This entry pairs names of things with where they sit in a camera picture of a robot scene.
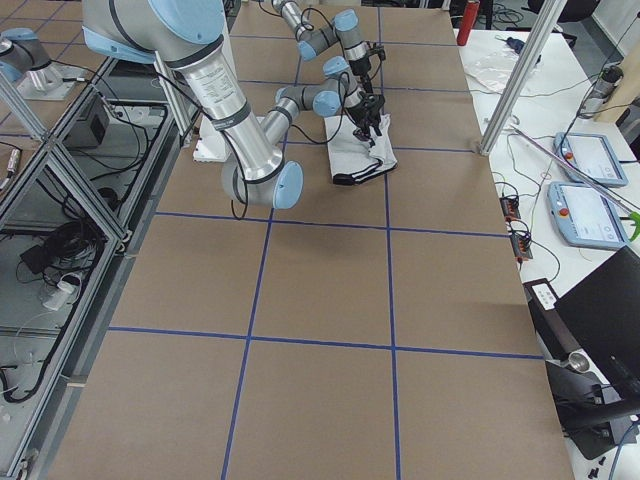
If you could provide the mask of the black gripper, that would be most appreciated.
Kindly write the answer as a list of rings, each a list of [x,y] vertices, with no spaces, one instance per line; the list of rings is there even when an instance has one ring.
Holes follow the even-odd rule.
[[[360,42],[355,46],[348,48],[348,63],[352,73],[360,77],[362,88],[368,93],[373,93],[373,86],[369,77],[371,71],[372,56],[377,56],[380,61],[386,59],[384,46],[371,42]]]
[[[354,106],[347,108],[347,113],[356,126],[353,135],[369,146],[375,146],[381,136],[381,111],[385,104],[383,94],[359,92]]]

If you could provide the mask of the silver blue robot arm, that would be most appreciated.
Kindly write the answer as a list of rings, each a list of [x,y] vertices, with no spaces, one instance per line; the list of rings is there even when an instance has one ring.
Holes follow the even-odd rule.
[[[359,18],[353,9],[336,14],[329,20],[322,12],[317,13],[325,21],[322,27],[316,27],[308,18],[314,7],[302,9],[296,1],[270,1],[274,15],[281,17],[294,34],[298,52],[304,61],[320,56],[332,46],[339,44],[343,57],[351,71],[358,78],[363,90],[373,93],[371,74],[372,56],[379,58],[379,64],[386,59],[384,47],[367,41],[360,30]]]
[[[385,99],[372,87],[373,56],[386,58],[383,46],[364,39],[359,18],[349,9],[317,29],[294,1],[275,1],[275,14],[290,27],[304,60],[333,45],[342,55],[323,66],[320,85],[287,87],[263,119],[258,119],[223,54],[226,26],[220,1],[85,1],[86,45],[105,56],[139,64],[162,60],[180,73],[203,114],[221,134],[232,157],[222,173],[227,195],[244,205],[289,209],[303,191],[302,167],[285,159],[278,142],[303,111],[321,117],[343,113],[355,137],[372,145],[381,136]]]

